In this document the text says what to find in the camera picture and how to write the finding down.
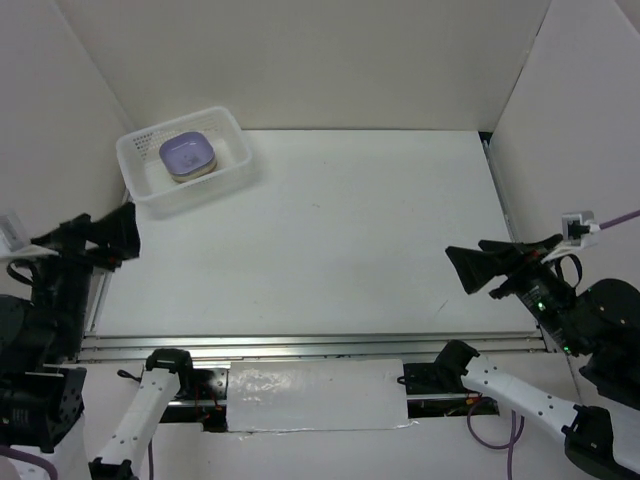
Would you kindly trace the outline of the purple panda plate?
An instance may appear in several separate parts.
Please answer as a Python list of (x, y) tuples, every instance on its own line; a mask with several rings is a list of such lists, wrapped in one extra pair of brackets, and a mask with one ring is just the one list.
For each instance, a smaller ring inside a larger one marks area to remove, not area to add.
[(206, 174), (217, 166), (214, 147), (202, 133), (195, 131), (165, 141), (159, 148), (159, 156), (168, 173), (180, 181)]

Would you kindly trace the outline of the green panda plate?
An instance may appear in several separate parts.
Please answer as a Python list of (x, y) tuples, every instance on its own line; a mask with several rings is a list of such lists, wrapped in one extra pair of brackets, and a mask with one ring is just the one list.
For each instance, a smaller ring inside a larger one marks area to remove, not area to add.
[(216, 168), (217, 168), (217, 163), (213, 162), (213, 163), (203, 165), (186, 174), (169, 173), (169, 175), (173, 181), (177, 182), (178, 184), (184, 184), (184, 183), (188, 183), (190, 181), (199, 179), (201, 177), (204, 177), (206, 175), (209, 175), (213, 173), (216, 170)]

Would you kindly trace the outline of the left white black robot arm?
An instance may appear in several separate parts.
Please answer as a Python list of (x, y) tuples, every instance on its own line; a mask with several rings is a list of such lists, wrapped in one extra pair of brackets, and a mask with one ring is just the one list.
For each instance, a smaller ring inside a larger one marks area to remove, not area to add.
[(2, 457), (23, 479), (138, 478), (169, 403), (196, 390), (191, 355), (161, 348), (147, 358), (131, 405), (93, 460), (84, 443), (87, 371), (67, 365), (81, 350), (94, 274), (140, 255), (135, 204), (32, 238), (4, 215), (1, 242), (7, 274), (30, 289), (28, 298), (1, 297)]

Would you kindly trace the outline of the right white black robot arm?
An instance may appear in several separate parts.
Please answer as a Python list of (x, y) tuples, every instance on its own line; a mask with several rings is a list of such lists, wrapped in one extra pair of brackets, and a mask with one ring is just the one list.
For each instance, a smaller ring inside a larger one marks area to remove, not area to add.
[(585, 356), (580, 374), (595, 386), (599, 406), (579, 405), (544, 392), (498, 368), (463, 341), (451, 340), (436, 357), (435, 378), (450, 392), (462, 387), (498, 401), (545, 431), (565, 456), (597, 479), (639, 476), (639, 291), (605, 278), (582, 293), (546, 258), (561, 235), (537, 243), (482, 240), (477, 248), (445, 253), (467, 294), (496, 277), (495, 300), (516, 296), (569, 356)]

